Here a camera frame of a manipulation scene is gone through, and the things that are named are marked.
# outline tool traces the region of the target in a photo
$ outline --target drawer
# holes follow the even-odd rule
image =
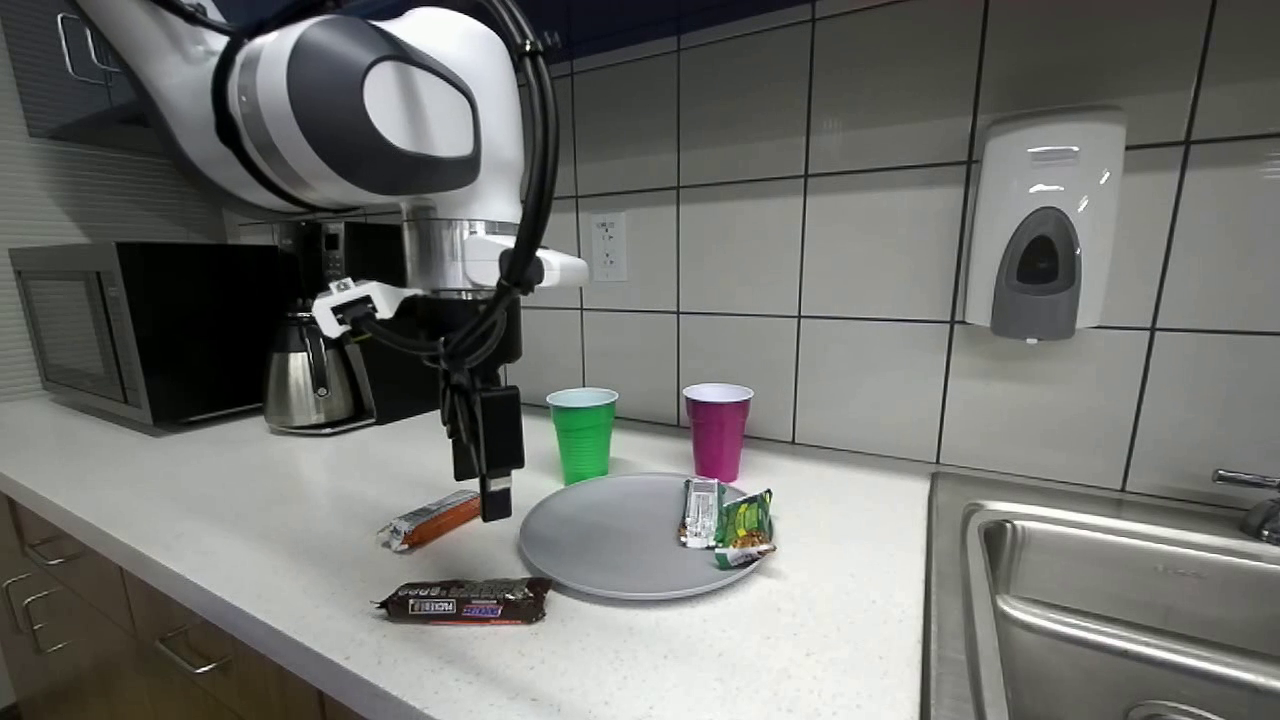
[[[140,641],[239,717],[318,720],[321,693],[145,581],[125,581]]]
[[[92,610],[113,616],[121,628],[130,628],[130,599],[125,599],[125,575],[113,560],[97,557],[77,538],[59,534],[44,515],[17,504],[17,538],[30,563],[67,585],[77,597],[83,597]]]

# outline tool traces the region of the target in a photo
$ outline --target microwave door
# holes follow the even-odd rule
[[[38,271],[21,279],[25,311],[53,388],[125,401],[113,321],[97,271]]]

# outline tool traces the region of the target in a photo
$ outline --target gray plate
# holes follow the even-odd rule
[[[714,551],[675,542],[679,515],[684,476],[571,484],[529,512],[522,557],[564,593],[616,604],[710,597],[762,570],[719,572]]]

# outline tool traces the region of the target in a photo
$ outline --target cabinet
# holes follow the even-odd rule
[[[31,138],[140,118],[130,76],[67,0],[6,0],[0,20]]]
[[[321,720],[303,679],[0,495],[0,653],[25,720]]]

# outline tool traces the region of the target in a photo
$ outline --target kitchen counter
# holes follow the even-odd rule
[[[529,628],[388,626],[403,581],[529,575],[524,512],[561,490],[557,437],[524,420],[518,515],[414,557],[377,527],[452,494],[437,416],[334,439],[259,416],[145,437],[0,405],[0,494],[216,620],[365,717],[920,717],[930,476],[750,443],[782,551],[703,599],[614,610],[549,597]],[[689,439],[623,425],[616,472],[684,472]]]

